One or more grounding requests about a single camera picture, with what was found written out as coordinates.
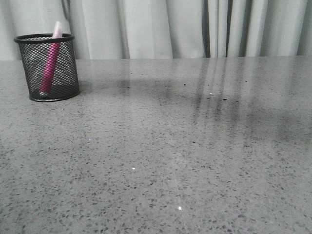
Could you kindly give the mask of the pink highlighter pen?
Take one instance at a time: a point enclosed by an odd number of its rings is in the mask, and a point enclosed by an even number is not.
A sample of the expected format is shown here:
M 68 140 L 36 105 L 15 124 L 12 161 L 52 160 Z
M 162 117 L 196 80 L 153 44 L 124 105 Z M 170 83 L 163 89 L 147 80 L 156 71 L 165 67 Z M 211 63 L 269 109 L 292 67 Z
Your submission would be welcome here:
M 59 39 L 62 37 L 62 26 L 59 21 L 55 23 L 52 39 Z M 53 42 L 49 47 L 48 58 L 41 80 L 39 94 L 43 97 L 47 96 L 52 88 L 53 76 L 55 72 L 56 62 L 59 54 L 60 42 Z

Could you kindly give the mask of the black mesh pen holder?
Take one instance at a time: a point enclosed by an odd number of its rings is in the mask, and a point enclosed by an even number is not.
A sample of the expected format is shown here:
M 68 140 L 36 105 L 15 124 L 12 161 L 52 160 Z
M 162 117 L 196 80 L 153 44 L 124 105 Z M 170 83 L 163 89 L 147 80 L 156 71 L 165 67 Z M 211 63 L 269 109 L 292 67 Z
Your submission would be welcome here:
M 60 101 L 75 97 L 80 93 L 73 47 L 74 39 L 73 35 L 65 33 L 59 39 L 52 39 L 52 34 L 30 34 L 14 38 L 14 42 L 19 46 L 31 100 L 37 102 Z M 60 48 L 51 91 L 43 97 L 39 94 L 39 89 L 49 47 L 53 42 L 60 42 Z

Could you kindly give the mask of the grey curtain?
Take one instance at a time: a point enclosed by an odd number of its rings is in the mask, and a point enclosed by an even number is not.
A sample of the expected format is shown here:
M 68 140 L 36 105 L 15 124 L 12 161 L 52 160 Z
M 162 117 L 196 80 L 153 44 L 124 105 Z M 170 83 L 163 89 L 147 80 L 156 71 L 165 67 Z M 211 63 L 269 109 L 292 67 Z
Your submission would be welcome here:
M 13 39 L 75 36 L 79 59 L 296 56 L 312 53 L 309 0 L 3 0 L 0 58 Z

